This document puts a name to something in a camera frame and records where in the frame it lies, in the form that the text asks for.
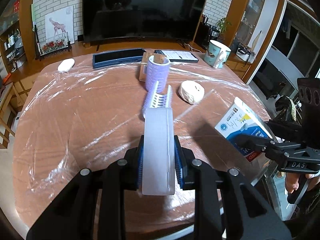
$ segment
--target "plastic wrap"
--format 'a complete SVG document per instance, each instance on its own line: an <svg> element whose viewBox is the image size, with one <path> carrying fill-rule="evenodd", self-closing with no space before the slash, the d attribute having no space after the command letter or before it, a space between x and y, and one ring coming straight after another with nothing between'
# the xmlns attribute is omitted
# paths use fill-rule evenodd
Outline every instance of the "plastic wrap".
<svg viewBox="0 0 320 240"><path fill-rule="evenodd" d="M262 172L266 158L249 163L214 129L237 96L263 120L269 116L252 90L230 69L199 63L172 63L167 85L173 89L174 134L182 147L193 150L212 167L237 167L248 179ZM92 55L75 58L68 72L59 62L44 68L37 78L19 119L13 149L16 209L31 226L41 212L82 168L100 170L126 150L137 147L144 132L141 110L147 91L138 81L140 64L92 69ZM203 100L195 105L178 95L185 80L200 83ZM144 196L125 192L126 230L152 232L190 223L194 191L176 183L173 196Z"/></svg>

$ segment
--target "black television screen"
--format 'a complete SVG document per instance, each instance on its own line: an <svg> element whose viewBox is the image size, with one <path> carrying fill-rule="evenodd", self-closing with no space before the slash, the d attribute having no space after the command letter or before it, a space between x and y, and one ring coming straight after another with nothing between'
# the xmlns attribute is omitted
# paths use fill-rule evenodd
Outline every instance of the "black television screen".
<svg viewBox="0 0 320 240"><path fill-rule="evenodd" d="M161 37L191 41L205 0L83 0L84 41Z"/></svg>

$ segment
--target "human hand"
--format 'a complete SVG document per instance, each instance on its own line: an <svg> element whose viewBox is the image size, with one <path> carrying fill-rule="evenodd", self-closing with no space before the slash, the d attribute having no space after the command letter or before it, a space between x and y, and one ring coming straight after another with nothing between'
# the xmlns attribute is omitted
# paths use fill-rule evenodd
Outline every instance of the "human hand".
<svg viewBox="0 0 320 240"><path fill-rule="evenodd" d="M299 177L301 174L298 173L286 173L285 175L285 188L289 193L299 188ZM307 191L313 189L320 182L320 174L306 174L307 179L311 179Z"/></svg>

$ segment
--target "mug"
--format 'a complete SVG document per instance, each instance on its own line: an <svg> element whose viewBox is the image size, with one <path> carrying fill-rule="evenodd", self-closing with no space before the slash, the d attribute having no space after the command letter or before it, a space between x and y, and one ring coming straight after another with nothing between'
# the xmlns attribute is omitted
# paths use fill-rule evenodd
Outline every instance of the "mug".
<svg viewBox="0 0 320 240"><path fill-rule="evenodd" d="M227 61L231 49L226 45L211 40L209 47L204 55L204 61L214 68L222 68L223 64Z"/></svg>

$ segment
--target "cardboard box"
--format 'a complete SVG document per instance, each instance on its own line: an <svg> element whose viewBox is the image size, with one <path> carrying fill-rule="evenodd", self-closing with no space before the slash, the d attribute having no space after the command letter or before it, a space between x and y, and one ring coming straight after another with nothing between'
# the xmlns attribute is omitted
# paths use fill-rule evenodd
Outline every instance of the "cardboard box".
<svg viewBox="0 0 320 240"><path fill-rule="evenodd" d="M259 153L251 149L239 147L234 138L240 134L272 138L273 133L263 120L256 115L241 99L235 98L234 104L222 117L215 129L251 162Z"/></svg>
<svg viewBox="0 0 320 240"><path fill-rule="evenodd" d="M155 56L154 62L156 62L156 63L163 63L164 62L164 58L165 58L164 55L157 54L157 53L150 53L150 52L143 53L141 66L140 66L140 74L139 74L140 81L143 81L143 82L146 81L147 65L148 65L148 60L151 56Z"/></svg>

